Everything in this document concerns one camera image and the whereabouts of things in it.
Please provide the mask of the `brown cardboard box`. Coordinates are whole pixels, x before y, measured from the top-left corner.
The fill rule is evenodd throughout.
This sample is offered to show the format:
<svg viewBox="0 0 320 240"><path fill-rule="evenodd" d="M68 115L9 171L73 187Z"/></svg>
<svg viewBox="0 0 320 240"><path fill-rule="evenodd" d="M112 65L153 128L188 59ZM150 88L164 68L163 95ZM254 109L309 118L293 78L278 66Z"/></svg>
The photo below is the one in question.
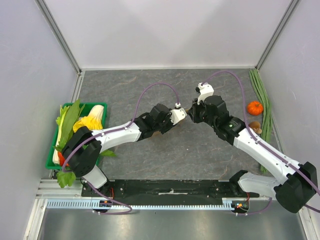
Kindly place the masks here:
<svg viewBox="0 0 320 240"><path fill-rule="evenodd" d="M161 112L159 120L156 120L154 132L162 135L177 126L187 117L187 112L183 107L170 109L168 112Z"/></svg>

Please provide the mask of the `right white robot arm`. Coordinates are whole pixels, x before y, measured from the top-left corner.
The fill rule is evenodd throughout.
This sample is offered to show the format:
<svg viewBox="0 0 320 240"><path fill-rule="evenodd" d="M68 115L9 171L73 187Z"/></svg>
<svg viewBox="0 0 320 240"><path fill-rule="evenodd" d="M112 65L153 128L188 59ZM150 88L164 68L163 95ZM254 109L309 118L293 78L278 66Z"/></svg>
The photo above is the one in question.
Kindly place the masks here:
<svg viewBox="0 0 320 240"><path fill-rule="evenodd" d="M193 99L188 115L194 123L212 127L221 140L244 151L272 174L264 177L239 171L229 184L233 196L257 193L275 198L287 211L297 213L317 193L316 167L310 162L301 164L262 140L243 120L229 114L219 95Z"/></svg>

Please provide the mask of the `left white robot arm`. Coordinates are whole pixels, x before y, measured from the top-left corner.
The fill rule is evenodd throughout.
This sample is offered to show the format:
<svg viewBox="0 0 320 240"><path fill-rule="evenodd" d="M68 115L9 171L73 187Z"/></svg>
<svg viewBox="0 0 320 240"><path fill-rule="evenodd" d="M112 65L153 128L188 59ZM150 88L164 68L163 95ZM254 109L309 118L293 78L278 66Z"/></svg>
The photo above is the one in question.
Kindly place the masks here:
<svg viewBox="0 0 320 240"><path fill-rule="evenodd" d="M171 109L158 103L150 112L136 117L132 122L102 130L81 127L62 149L68 167L77 178L84 178L99 197L110 191L108 178L96 165L100 154L118 145L138 142L152 137L155 132L166 133L187 116L181 107Z"/></svg>

